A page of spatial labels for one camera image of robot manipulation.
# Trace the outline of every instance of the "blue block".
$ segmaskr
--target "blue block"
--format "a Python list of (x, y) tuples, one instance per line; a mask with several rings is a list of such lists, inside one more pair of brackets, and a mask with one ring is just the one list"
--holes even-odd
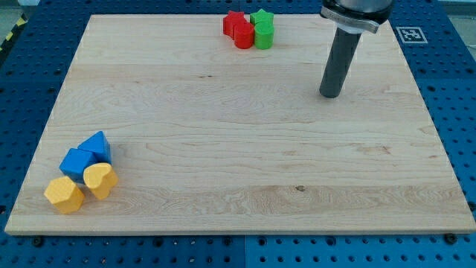
[(85, 140), (78, 146), (78, 149), (92, 152), (99, 162), (106, 162), (112, 165), (111, 146), (102, 131)]
[(96, 163), (98, 163), (98, 161), (92, 152), (71, 148), (59, 168), (66, 176), (69, 176), (75, 182), (84, 183), (84, 170)]

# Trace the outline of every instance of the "plastic block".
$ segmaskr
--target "plastic block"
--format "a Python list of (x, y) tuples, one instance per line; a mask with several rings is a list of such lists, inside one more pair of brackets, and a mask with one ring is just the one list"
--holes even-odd
[(84, 200), (83, 192), (68, 176), (53, 179), (44, 195), (63, 214), (77, 211)]
[(111, 146), (109, 145), (109, 142), (107, 141), (102, 131), (97, 132), (96, 134), (91, 136), (91, 138), (85, 140), (77, 148), (92, 152), (98, 162), (106, 162), (112, 164)]
[(84, 183), (96, 198), (103, 200), (118, 183), (118, 175), (110, 164), (98, 163), (84, 170)]
[(254, 26), (254, 45), (259, 49), (268, 49), (273, 46), (274, 26), (261, 22)]
[(237, 48), (246, 49), (253, 46), (254, 43), (254, 26), (249, 22), (243, 22), (235, 25), (235, 46)]
[(75, 182), (84, 183), (83, 172), (93, 164), (97, 163), (96, 157), (92, 152), (71, 148), (59, 166), (60, 170), (66, 176), (69, 176)]
[(266, 12), (264, 9), (258, 10), (258, 12), (250, 14), (250, 22), (253, 25), (256, 25), (261, 22), (273, 24), (274, 14), (271, 12)]
[(223, 18), (223, 33), (234, 39), (235, 25), (244, 22), (246, 22), (244, 12), (228, 11), (228, 15)]

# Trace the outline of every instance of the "wooden board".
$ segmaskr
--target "wooden board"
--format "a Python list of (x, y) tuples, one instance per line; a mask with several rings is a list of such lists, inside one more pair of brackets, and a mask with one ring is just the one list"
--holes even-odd
[[(389, 24), (342, 95), (316, 94), (335, 26), (276, 16), (240, 50), (222, 16), (92, 16), (6, 226), (11, 235), (406, 234), (475, 222)], [(42, 193), (98, 130), (120, 178), (61, 215)]]

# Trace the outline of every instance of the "green star-shaped block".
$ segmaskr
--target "green star-shaped block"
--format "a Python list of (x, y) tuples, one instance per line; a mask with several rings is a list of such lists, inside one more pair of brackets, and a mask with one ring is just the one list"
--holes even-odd
[(250, 14), (250, 22), (253, 25), (256, 25), (260, 22), (267, 22), (273, 24), (274, 14), (271, 12), (266, 12), (264, 9), (258, 10), (258, 12)]

